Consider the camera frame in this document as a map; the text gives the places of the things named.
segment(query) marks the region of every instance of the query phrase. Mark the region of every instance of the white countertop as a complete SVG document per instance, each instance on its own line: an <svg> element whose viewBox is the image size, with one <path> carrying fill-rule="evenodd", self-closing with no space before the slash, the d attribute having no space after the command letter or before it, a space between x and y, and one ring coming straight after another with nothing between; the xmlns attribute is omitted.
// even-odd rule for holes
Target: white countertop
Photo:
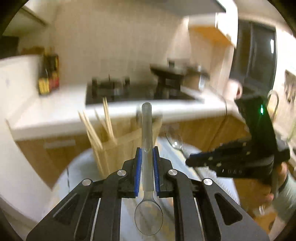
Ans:
<svg viewBox="0 0 296 241"><path fill-rule="evenodd" d="M207 118L226 114L225 103L209 90L202 93L181 87L181 90L200 101L153 100L152 114L161 114L163 121L181 121ZM17 121L10 124L14 140L45 138L85 132L78 111L86 110L90 120L96 120L94 109L104 118L102 104L85 106L86 85L61 86L48 96L36 98L22 110ZM145 101L108 103L111 118L135 116ZM236 110L235 104L227 103L228 114Z"/></svg>

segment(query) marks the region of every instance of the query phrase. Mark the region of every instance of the chopstick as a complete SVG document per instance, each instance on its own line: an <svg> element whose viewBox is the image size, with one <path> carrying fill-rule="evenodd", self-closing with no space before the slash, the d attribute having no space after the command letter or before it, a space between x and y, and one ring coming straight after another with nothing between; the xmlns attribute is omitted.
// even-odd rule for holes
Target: chopstick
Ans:
<svg viewBox="0 0 296 241"><path fill-rule="evenodd" d="M106 123L105 123L105 122L99 117L99 115L98 115L98 113L97 113L96 110L94 110L94 113L95 113L95 115L96 115L96 118L100 121L101 125L102 125L103 128L105 129L105 131L106 131L107 133L109 133L109 132L108 132L108 128L107 128L107 126L106 126Z"/></svg>
<svg viewBox="0 0 296 241"><path fill-rule="evenodd" d="M96 134L92 124L90 123L89 118L87 117L85 111L83 111L83 115L80 112L78 112L78 114L79 114L79 117L80 117L81 121L84 123L87 131L89 132L92 139L96 143L96 145L98 145L99 148L103 149L102 142L101 142L100 138L97 136L97 134Z"/></svg>
<svg viewBox="0 0 296 241"><path fill-rule="evenodd" d="M107 98L106 97L103 98L103 107L104 107L106 125L107 125L109 136L110 136L110 138L111 138L111 140L113 142L116 142L115 138L114 138L114 134L113 134L113 129L112 129L112 124L111 124L111 120L110 120L110 115L109 115L109 110L108 110L108 103L107 103Z"/></svg>

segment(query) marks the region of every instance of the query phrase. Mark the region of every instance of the clear plastic spoon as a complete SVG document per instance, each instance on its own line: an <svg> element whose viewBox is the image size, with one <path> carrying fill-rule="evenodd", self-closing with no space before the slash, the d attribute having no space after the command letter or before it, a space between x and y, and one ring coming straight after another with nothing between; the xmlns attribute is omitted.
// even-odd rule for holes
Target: clear plastic spoon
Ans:
<svg viewBox="0 0 296 241"><path fill-rule="evenodd" d="M172 148L179 150L186 159L189 158L190 153L184 150L182 138L175 132L173 127L165 127L165 136Z"/></svg>
<svg viewBox="0 0 296 241"><path fill-rule="evenodd" d="M153 198L153 140L151 104L142 105L142 183L144 198L135 210L138 230L147 236L156 234L163 224L163 212Z"/></svg>

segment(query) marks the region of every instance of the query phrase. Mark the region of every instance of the spoon handle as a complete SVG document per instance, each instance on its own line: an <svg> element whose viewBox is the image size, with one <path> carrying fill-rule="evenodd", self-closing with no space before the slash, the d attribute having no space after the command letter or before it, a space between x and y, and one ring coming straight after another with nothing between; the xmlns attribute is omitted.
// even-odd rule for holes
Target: spoon handle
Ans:
<svg viewBox="0 0 296 241"><path fill-rule="evenodd" d="M154 190L153 159L152 159L152 111L151 104L142 105L142 168L143 168L143 191Z"/></svg>

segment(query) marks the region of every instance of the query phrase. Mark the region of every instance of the gray sleeve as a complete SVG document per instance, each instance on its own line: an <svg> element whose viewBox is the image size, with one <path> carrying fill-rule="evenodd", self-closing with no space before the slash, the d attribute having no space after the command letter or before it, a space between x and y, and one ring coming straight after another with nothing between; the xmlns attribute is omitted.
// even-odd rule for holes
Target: gray sleeve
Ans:
<svg viewBox="0 0 296 241"><path fill-rule="evenodd" d="M277 199L272 201L274 209L278 216L287 223L296 210L296 181L288 172L287 183L284 189L279 193Z"/></svg>

